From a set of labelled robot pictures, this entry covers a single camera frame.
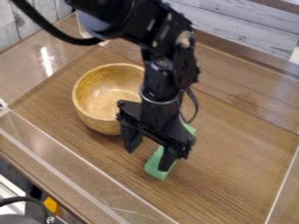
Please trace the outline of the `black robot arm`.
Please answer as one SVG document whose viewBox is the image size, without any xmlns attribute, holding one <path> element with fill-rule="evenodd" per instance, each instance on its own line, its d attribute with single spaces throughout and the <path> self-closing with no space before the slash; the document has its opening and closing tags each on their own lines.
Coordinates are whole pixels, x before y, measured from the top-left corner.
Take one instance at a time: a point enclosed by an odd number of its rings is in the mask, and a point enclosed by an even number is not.
<svg viewBox="0 0 299 224">
<path fill-rule="evenodd" d="M 124 39 L 140 46 L 144 82 L 140 102 L 116 103 L 125 150 L 132 152 L 144 137 L 162 146 L 157 169 L 165 172 L 186 158 L 194 136 L 182 127 L 182 96 L 198 81 L 192 21 L 162 0 L 63 0 L 78 13 L 89 38 L 73 38 L 54 28 L 26 0 L 10 0 L 27 18 L 57 39 L 91 46 L 106 39 Z"/>
</svg>

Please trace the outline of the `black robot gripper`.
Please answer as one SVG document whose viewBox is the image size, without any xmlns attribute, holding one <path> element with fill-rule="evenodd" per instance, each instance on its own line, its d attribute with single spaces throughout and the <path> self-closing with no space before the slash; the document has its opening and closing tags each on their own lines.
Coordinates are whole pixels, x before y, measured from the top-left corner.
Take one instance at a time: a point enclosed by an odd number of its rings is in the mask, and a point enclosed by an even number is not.
<svg viewBox="0 0 299 224">
<path fill-rule="evenodd" d="M 136 150 L 142 137 L 166 146 L 158 162 L 161 172 L 169 170 L 176 159 L 188 157 L 194 145 L 194 136 L 182 126 L 181 102 L 182 93 L 165 101 L 141 95 L 140 102 L 120 100 L 116 103 L 125 151 L 132 153 Z"/>
</svg>

